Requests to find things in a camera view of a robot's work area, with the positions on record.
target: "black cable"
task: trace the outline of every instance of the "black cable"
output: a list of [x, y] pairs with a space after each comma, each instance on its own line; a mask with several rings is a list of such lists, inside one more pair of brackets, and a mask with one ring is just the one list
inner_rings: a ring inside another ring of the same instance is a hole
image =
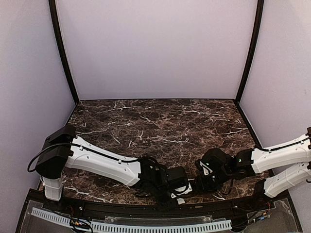
[[34, 162], [40, 155], [42, 155], [44, 152], [46, 152], [46, 151], [48, 151], [48, 150], [50, 150], [50, 149], [52, 149], [52, 148], [59, 147], [59, 146], [75, 146], [75, 147], [82, 147], [82, 149], [84, 149], [84, 150], [93, 152], [93, 153], [95, 153], [95, 154], [104, 156], [104, 157], [106, 157], [106, 158], [109, 158], [109, 159], [112, 159], [112, 160], [115, 160], [115, 161], [120, 161], [121, 163], [133, 163], [133, 162], [140, 162], [140, 161], [143, 161], [143, 160], [151, 160], [151, 161], [155, 162], [158, 166], [163, 166], [163, 165], [159, 164], [159, 163], [156, 161], [156, 159], [154, 159], [154, 158], [152, 158], [152, 157], [148, 157], [148, 156], [141, 157], [141, 158], [134, 159], [134, 160], [121, 160], [121, 159], [112, 157], [112, 156], [110, 156], [110, 155], [107, 155], [107, 154], [98, 152], [98, 151], [96, 151], [96, 150], [93, 150], [93, 149], [90, 149], [90, 148], [81, 146], [81, 145], [79, 145], [79, 144], [75, 144], [75, 143], [57, 143], [57, 144], [53, 144], [53, 145], [51, 145], [51, 146], [49, 146], [49, 147], [44, 148], [44, 149], [43, 149], [42, 151], [40, 151], [34, 158], [32, 158], [31, 161], [30, 161], [29, 164], [28, 164], [27, 171], [28, 171], [28, 172], [34, 172], [34, 171], [35, 171], [35, 168], [30, 170], [30, 167], [31, 167], [31, 165], [33, 164], [33, 162]]
[[[61, 214], [61, 213], [58, 213], [58, 212], [54, 211], [54, 210], [49, 206], [48, 201], [47, 201], [46, 198], [45, 198], [44, 191], [43, 191], [43, 199], [45, 200], [44, 203], [45, 203], [45, 205], [48, 207], [48, 210], [50, 210], [52, 213], [54, 213], [54, 214], [56, 214], [56, 215], [59, 215], [59, 216], [61, 216], [61, 217], [68, 217], [68, 216], [66, 216], [66, 215], [63, 215], [63, 214]], [[86, 220], [86, 219], [82, 219], [82, 218], [75, 218], [75, 217], [73, 217], [73, 216], [70, 216], [69, 219], [70, 219], [69, 225], [72, 227], [72, 230], [73, 230], [74, 232], [76, 232], [76, 233], [85, 233], [85, 232], [88, 232], [88, 230], [91, 230], [91, 233], [94, 233], [90, 221], [88, 221], [88, 220]], [[87, 226], [88, 226], [88, 229], [85, 229], [85, 231], [77, 229], [77, 228], [76, 228], [77, 226], [71, 224], [73, 221], [78, 222], [78, 223], [80, 222], [80, 223], [82, 223], [82, 224], [84, 224], [84, 225], [87, 225]]]
[[240, 224], [235, 225], [235, 226], [232, 226], [232, 227], [242, 228], [242, 227], [243, 227], [242, 225], [243, 225], [244, 223], [246, 223], [246, 222], [248, 222], [250, 219], [254, 218], [254, 216], [255, 216], [256, 214], [258, 214], [260, 211], [261, 211], [261, 210], [258, 210], [257, 212], [255, 212], [253, 215], [251, 215], [251, 216], [250, 216], [247, 220], [245, 220], [244, 222], [241, 222]]
[[253, 211], [256, 210], [256, 208], [246, 210], [246, 209], [243, 209], [243, 208], [240, 208], [240, 207], [236, 207], [234, 209], [238, 209], [238, 210], [242, 210], [242, 211], [246, 211], [246, 212], [253, 212]]
[[284, 148], [287, 148], [287, 147], [291, 147], [291, 146], [294, 146], [294, 145], [297, 145], [301, 142], [304, 142], [304, 141], [307, 141], [308, 139], [311, 139], [311, 136], [310, 137], [307, 137], [305, 139], [302, 139], [300, 141], [297, 141], [297, 142], [294, 142], [294, 143], [291, 143], [291, 144], [287, 144], [285, 146], [282, 146], [282, 147], [276, 147], [276, 148], [272, 148], [272, 149], [266, 149], [266, 148], [262, 148], [262, 147], [255, 147], [261, 151], [265, 151], [265, 152], [271, 152], [271, 151], [276, 151], [276, 150], [280, 150], [280, 149], [284, 149]]
[[240, 224], [238, 224], [238, 225], [235, 225], [235, 226], [232, 226], [232, 227], [237, 227], [237, 228], [243, 228], [243, 227], [247, 227], [247, 226], [249, 226], [250, 224], [252, 224], [252, 223], [254, 223], [254, 222], [250, 222], [250, 223], [247, 223], [249, 220], [251, 220], [252, 219], [252, 221], [254, 220], [254, 217], [260, 212], [260, 211], [262, 211], [262, 210], [258, 210], [257, 212], [255, 212], [253, 215], [251, 215], [247, 220], [245, 220], [244, 222], [242, 222], [242, 223], [240, 223]]
[[229, 191], [228, 191], [227, 193], [223, 193], [223, 192], [221, 192], [221, 194], [223, 194], [223, 195], [225, 195], [225, 196], [229, 195], [229, 194], [231, 193], [231, 191], [232, 191], [233, 182], [234, 182], [234, 179], [231, 179], [231, 183], [230, 183]]
[[258, 216], [258, 217], [256, 217], [256, 218], [252, 219], [251, 222], [249, 222], [249, 223], [247, 223], [246, 225], [243, 225], [243, 226], [238, 226], [238, 228], [246, 228], [246, 227], [248, 227], [249, 225], [252, 225], [252, 224], [255, 223], [255, 222], [264, 220], [264, 219], [265, 219], [265, 216], [267, 216], [266, 213], [262, 213], [260, 216]]
[[54, 147], [59, 147], [59, 146], [76, 146], [76, 147], [80, 147], [80, 145], [78, 144], [74, 144], [74, 143], [57, 143], [57, 144], [53, 144], [49, 147], [46, 147], [45, 149], [43, 149], [42, 151], [40, 151], [34, 158], [32, 158], [32, 160], [29, 162], [28, 167], [27, 167], [27, 171], [28, 172], [34, 172], [35, 168], [30, 170], [30, 166], [33, 164], [33, 162], [40, 156], [42, 155], [44, 152], [46, 152], [47, 150], [50, 150]]

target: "light purple wall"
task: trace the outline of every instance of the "light purple wall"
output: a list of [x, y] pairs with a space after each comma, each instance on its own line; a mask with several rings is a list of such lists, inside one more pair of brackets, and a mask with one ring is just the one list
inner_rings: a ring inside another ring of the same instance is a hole
[[256, 0], [58, 0], [79, 97], [235, 98]]
[[[311, 126], [311, 1], [266, 0], [241, 106], [263, 146]], [[304, 232], [311, 232], [310, 185], [290, 189]]]
[[0, 232], [15, 232], [37, 174], [26, 171], [74, 108], [47, 0], [0, 1]]

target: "white cable tray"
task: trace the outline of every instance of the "white cable tray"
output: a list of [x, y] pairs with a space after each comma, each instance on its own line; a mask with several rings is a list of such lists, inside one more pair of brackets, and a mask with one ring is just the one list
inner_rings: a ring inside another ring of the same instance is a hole
[[[46, 210], [33, 207], [31, 215], [64, 227], [70, 227], [68, 217], [62, 217]], [[232, 229], [231, 220], [185, 226], [126, 226], [92, 221], [91, 226], [94, 233], [209, 233]]]

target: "black metal frame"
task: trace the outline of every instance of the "black metal frame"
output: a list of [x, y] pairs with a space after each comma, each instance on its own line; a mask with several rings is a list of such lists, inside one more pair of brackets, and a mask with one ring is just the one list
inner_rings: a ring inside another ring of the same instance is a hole
[[253, 28], [253, 33], [252, 33], [252, 38], [251, 38], [251, 43], [249, 46], [248, 50], [248, 55], [246, 58], [246, 63], [241, 79], [241, 83], [238, 89], [237, 96], [235, 98], [235, 101], [239, 104], [246, 86], [247, 78], [249, 75], [249, 71], [252, 66], [254, 54], [255, 54], [255, 49], [256, 49], [256, 44], [257, 44], [257, 39], [259, 35], [259, 29], [260, 29], [260, 23], [261, 23], [261, 17], [262, 17], [262, 11], [263, 11], [263, 3], [264, 0], [258, 0], [257, 2], [257, 9], [256, 9], [256, 16], [255, 16], [255, 22], [254, 22], [254, 28]]
[[66, 121], [66, 124], [65, 125], [68, 125], [68, 123], [69, 123], [69, 121], [70, 121], [70, 119], [71, 119], [71, 117], [72, 117], [72, 115], [73, 115], [73, 113], [74, 113], [74, 111], [76, 111], [76, 109], [77, 109], [77, 104], [74, 106], [74, 108], [73, 108], [73, 110], [72, 110], [72, 112], [71, 112], [71, 114], [70, 114], [70, 116], [68, 117], [68, 119], [67, 119], [67, 121]]
[[253, 138], [253, 140], [255, 142], [255, 145], [258, 146], [258, 147], [261, 147], [259, 139], [257, 138], [257, 135], [256, 135], [253, 127], [249, 123], [249, 121], [248, 121], [248, 119], [247, 119], [243, 109], [240, 107], [239, 103], [236, 100], [233, 100], [233, 102], [234, 102], [235, 106], [237, 107], [237, 109], [238, 109], [238, 111], [239, 111], [243, 121], [245, 122], [245, 124], [246, 124], [246, 126], [247, 126], [247, 128], [248, 128], [248, 130], [249, 130], [249, 132], [250, 132], [250, 134], [251, 134], [251, 136], [252, 136], [252, 138]]
[[78, 104], [79, 103], [79, 97], [78, 97], [77, 90], [74, 86], [74, 82], [72, 79], [72, 75], [70, 72], [70, 68], [69, 68], [69, 64], [68, 64], [68, 60], [67, 60], [67, 56], [66, 56], [66, 52], [65, 52], [65, 47], [64, 47], [64, 43], [63, 43], [61, 31], [60, 31], [60, 26], [59, 26], [59, 21], [58, 21], [58, 16], [57, 16], [57, 9], [56, 9], [55, 0], [49, 0], [49, 5], [50, 5], [50, 13], [51, 13], [52, 24], [53, 24], [53, 28], [54, 28], [54, 34], [55, 34], [55, 39], [57, 42], [59, 56], [60, 56], [60, 59], [61, 59], [62, 64], [63, 64], [63, 69], [64, 69], [65, 76], [66, 76], [66, 79], [67, 79], [67, 82], [68, 82], [68, 85], [70, 88], [72, 98], [73, 98], [75, 104]]
[[[302, 232], [302, 228], [297, 217], [297, 213], [294, 209], [293, 201], [288, 195], [288, 192], [285, 191], [279, 194], [276, 198], [271, 199], [272, 208], [273, 202], [287, 198], [291, 209], [294, 214], [294, 218], [297, 224], [297, 228]], [[24, 220], [25, 212], [29, 200], [34, 200], [37, 202], [43, 203], [47, 209], [52, 208], [55, 211], [60, 211], [67, 213], [68, 209], [65, 209], [65, 206], [57, 202], [50, 202], [49, 205], [46, 205], [46, 200], [44, 198], [43, 192], [30, 189], [25, 200], [21, 215], [18, 220], [16, 233], [20, 233], [21, 226]], [[197, 204], [187, 204], [182, 205], [174, 210], [169, 212], [161, 212], [156, 206], [152, 205], [124, 205], [124, 204], [111, 204], [103, 202], [94, 202], [87, 200], [79, 200], [73, 198], [64, 197], [64, 203], [67, 205], [70, 204], [74, 210], [74, 217], [83, 217], [90, 219], [105, 220], [106, 217], [129, 217], [129, 218], [183, 218], [183, 217], [197, 217], [197, 216], [212, 216], [214, 220], [220, 218], [244, 221], [247, 219], [247, 213], [250, 211], [241, 211], [235, 208], [235, 206], [243, 206], [244, 203], [249, 203], [252, 201], [252, 196], [238, 198], [233, 200], [223, 200], [216, 202], [206, 202]], [[265, 205], [261, 205], [258, 209], [266, 209]]]

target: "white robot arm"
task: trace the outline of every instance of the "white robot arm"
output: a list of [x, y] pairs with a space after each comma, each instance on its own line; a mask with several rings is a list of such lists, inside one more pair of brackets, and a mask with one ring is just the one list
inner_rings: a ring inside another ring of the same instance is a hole
[[183, 167], [168, 169], [150, 157], [118, 155], [74, 137], [74, 132], [72, 126], [61, 128], [45, 140], [43, 150], [34, 158], [39, 157], [34, 170], [41, 175], [47, 199], [61, 199], [64, 167], [86, 170], [150, 193], [160, 209], [176, 207], [184, 202], [179, 196], [192, 191]]
[[292, 141], [268, 148], [240, 151], [235, 157], [220, 149], [209, 150], [197, 167], [203, 169], [198, 179], [214, 187], [230, 179], [243, 179], [280, 166], [292, 165], [280, 174], [266, 179], [263, 192], [273, 198], [284, 190], [311, 178], [311, 128], [308, 133]]

